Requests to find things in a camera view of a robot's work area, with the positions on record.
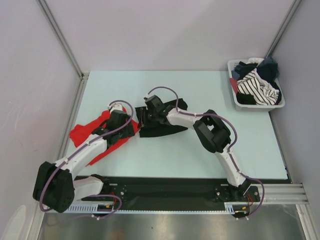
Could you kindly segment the striped white black garment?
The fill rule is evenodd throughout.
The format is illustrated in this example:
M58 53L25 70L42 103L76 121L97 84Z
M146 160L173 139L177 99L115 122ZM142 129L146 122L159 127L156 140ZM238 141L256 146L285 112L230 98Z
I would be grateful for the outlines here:
M257 105L273 106L281 101L281 91L262 79L256 68L236 83L238 92L253 96Z

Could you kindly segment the white laundry basket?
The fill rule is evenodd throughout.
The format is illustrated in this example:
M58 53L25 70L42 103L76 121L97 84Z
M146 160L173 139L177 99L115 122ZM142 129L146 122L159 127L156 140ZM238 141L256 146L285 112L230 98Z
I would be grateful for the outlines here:
M231 59L227 62L227 69L229 77L232 77L232 71L234 70L235 66L238 65L239 62L244 62L247 59ZM281 101L276 105L253 105L253 104L241 104L237 100L236 92L234 90L233 84L231 84L231 92L232 97L234 101L234 107L239 112L270 112L274 109L283 108L286 104L285 97L283 94L283 90L281 88L281 85L278 81L278 79L275 79L275 83L278 85L280 92L282 93Z

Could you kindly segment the white garment in basket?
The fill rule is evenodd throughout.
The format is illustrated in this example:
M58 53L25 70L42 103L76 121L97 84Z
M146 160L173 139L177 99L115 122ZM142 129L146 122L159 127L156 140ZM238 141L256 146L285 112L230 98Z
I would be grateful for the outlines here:
M246 64L261 64L265 59L259 57L251 57L247 60Z

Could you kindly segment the black garment in basket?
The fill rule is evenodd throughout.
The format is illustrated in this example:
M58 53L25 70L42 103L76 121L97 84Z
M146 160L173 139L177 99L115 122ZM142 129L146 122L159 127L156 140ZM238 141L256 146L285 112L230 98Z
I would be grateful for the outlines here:
M251 94L243 94L243 93L238 92L236 94L236 99L237 99L237 102L242 105L256 105L257 104L254 96Z

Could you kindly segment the blue denim garment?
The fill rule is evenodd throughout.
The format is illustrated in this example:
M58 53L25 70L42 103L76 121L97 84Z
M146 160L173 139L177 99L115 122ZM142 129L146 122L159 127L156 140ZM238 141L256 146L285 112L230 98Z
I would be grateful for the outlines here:
M278 63L272 58L264 58L264 61L257 64L246 64L247 61L240 61L231 71L232 78L242 80L248 73L256 69L257 74L267 82L273 82L279 76Z

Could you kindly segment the pink garment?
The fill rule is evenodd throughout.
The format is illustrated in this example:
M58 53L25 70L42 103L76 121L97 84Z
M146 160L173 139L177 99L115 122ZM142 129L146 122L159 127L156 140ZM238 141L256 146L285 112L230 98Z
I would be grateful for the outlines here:
M237 94L237 93L238 93L237 80L235 80L234 78L230 78L229 81L230 81L231 87L232 87L232 89L233 89L233 92L234 92L235 94Z

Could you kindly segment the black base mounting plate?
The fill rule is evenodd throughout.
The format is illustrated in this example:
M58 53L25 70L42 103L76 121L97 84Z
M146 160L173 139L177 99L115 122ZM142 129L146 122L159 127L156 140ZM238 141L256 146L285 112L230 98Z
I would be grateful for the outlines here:
M245 205L259 203L260 184L254 182L245 195L231 192L225 178L155 178L155 177L103 177L106 186L99 197L84 197L83 201L111 201L106 194L116 195L126 209L159 208L174 210L209 210L218 203L239 202Z

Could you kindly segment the black tank top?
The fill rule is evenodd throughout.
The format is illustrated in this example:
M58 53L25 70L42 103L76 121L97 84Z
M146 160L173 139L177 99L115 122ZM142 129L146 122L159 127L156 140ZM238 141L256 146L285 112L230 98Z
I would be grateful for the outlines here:
M138 119L138 108L135 108L135 113ZM138 124L139 136L141 138L156 138L156 137L164 137L168 135L177 134L183 131L188 130L187 127L178 126L178 125L168 125L168 124L160 124L160 125L147 125L147 127L140 128Z

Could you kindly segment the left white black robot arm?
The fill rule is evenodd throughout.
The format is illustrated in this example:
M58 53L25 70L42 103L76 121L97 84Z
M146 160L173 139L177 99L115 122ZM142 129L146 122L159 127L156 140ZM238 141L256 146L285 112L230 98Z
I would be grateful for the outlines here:
M84 198L107 199L113 194L107 177L92 174L76 179L87 166L98 162L125 144L138 132L138 123L125 110L103 111L86 125L77 124L69 133L75 151L38 169L32 197L43 212L65 212Z

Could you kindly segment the red tank top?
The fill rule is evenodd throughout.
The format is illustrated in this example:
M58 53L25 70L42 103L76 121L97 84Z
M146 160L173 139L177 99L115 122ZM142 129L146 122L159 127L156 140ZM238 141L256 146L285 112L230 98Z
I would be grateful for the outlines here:
M129 120L129 118L130 116L125 110L114 110L112 112L106 110L103 111L97 119L86 125L77 124L70 131L69 138L72 140L75 147L79 147L81 144L86 142L90 135L102 136L103 134L123 126ZM138 130L138 123L132 120L130 123L128 123L128 125L119 131L113 134L105 135L103 139L107 141L107 149L103 153L100 153L93 158L89 165L92 166L108 154L120 148L131 137L135 136Z

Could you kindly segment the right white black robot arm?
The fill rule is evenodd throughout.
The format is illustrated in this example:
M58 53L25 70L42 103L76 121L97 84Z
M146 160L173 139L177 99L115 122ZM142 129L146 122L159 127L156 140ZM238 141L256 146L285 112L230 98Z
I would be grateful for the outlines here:
M187 103L179 98L162 102L153 95L145 98L145 106L135 108L141 138L156 138L194 130L202 146L218 158L227 174L231 196L242 201L249 194L251 181L241 175L233 154L229 151L231 132L226 124L209 109L205 116L182 114Z

